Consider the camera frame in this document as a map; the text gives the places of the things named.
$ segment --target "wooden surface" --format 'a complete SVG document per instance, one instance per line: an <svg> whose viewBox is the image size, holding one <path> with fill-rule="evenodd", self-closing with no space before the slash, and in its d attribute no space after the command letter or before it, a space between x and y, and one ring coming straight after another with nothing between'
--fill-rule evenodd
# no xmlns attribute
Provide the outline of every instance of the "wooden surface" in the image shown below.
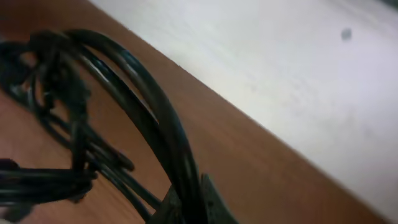
<svg viewBox="0 0 398 224"><path fill-rule="evenodd" d="M382 223L307 161L216 93L90 3L78 0L0 1L0 33L27 39L40 29L88 28L128 48L153 74L186 129L201 172L210 173L241 223ZM88 78L91 123L135 163L134 176L158 197L169 182L123 112ZM0 157L24 167L68 167L62 149L32 115L0 95ZM143 223L100 178L78 205L36 207L24 223Z"/></svg>

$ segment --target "cable bundle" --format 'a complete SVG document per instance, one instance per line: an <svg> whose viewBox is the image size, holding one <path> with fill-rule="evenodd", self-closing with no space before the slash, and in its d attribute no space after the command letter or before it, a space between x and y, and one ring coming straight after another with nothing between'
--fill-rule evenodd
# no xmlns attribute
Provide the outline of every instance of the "cable bundle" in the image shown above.
<svg viewBox="0 0 398 224"><path fill-rule="evenodd" d="M113 61L138 89L147 106L86 46ZM21 59L27 52L35 56L33 65ZM1 43L0 58L8 66L8 69L0 66L3 91L35 114L45 130L72 152L71 169L0 167L1 205L82 198L99 172L126 196L145 221L151 214L137 195L155 210L159 209L161 201L130 176L133 163L88 125L86 101L90 91L75 68L78 63L101 83L141 132L168 175L183 205L185 220L207 222L196 165L180 121L155 80L126 49L89 30L69 30L62 34L43 31L31 35L26 44ZM67 121L53 113L55 100L66 107Z"/></svg>

